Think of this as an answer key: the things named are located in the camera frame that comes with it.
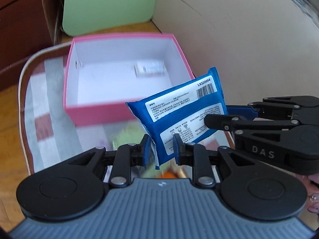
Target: white label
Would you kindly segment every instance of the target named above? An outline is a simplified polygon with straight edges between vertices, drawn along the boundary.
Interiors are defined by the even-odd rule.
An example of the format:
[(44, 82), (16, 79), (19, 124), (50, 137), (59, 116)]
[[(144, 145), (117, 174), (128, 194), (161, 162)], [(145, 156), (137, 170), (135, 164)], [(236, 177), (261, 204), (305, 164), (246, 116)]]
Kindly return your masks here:
[(145, 103), (153, 122), (198, 99), (217, 91), (211, 75)]
[(164, 62), (159, 60), (138, 61), (135, 71), (137, 77), (162, 75), (166, 72)]
[(204, 134), (208, 130), (204, 124), (204, 117), (207, 114), (224, 115), (221, 103), (203, 108), (163, 131), (160, 137), (163, 141), (166, 153), (168, 155), (173, 153), (174, 134), (179, 133), (184, 143), (192, 142)]

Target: open box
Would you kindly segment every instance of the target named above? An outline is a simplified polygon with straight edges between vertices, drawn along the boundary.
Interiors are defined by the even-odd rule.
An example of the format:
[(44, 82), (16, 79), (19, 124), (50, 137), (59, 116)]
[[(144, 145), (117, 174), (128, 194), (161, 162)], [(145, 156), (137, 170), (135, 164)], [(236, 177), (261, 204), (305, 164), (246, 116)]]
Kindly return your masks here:
[[(163, 75), (137, 77), (138, 61), (163, 61)], [(73, 39), (63, 107), (77, 125), (133, 119), (125, 102), (137, 101), (194, 79), (172, 34), (123, 33)]]

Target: wooden floor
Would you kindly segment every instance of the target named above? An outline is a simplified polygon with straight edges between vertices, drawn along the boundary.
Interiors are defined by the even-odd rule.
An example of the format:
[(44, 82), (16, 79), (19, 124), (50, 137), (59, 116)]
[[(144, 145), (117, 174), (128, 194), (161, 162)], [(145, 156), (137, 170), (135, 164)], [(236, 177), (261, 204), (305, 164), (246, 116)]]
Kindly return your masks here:
[[(152, 22), (106, 29), (96, 33), (158, 32)], [(71, 40), (63, 35), (62, 42)], [(16, 200), (16, 188), (28, 176), (20, 144), (18, 86), (0, 92), (0, 226), (9, 231), (24, 217)]]

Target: gray ribbed panel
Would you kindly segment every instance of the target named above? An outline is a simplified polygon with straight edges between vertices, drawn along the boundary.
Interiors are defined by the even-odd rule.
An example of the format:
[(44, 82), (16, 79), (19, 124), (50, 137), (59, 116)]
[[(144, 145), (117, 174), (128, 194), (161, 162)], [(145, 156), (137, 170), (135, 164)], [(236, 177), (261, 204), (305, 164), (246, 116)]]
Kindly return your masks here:
[[(161, 181), (166, 186), (159, 186)], [(226, 209), (213, 191), (197, 189), (188, 179), (137, 178), (128, 188), (111, 190), (86, 216), (60, 224), (26, 219), (10, 235), (14, 239), (301, 239), (314, 232), (297, 218), (276, 223), (246, 220)]]

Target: light green panel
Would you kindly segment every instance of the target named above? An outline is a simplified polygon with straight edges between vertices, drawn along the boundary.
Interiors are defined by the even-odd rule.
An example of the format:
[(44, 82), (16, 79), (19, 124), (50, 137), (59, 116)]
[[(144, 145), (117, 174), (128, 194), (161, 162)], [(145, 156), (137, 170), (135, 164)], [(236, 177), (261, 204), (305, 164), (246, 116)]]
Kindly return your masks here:
[(70, 36), (151, 19), (156, 0), (64, 0), (63, 30)]

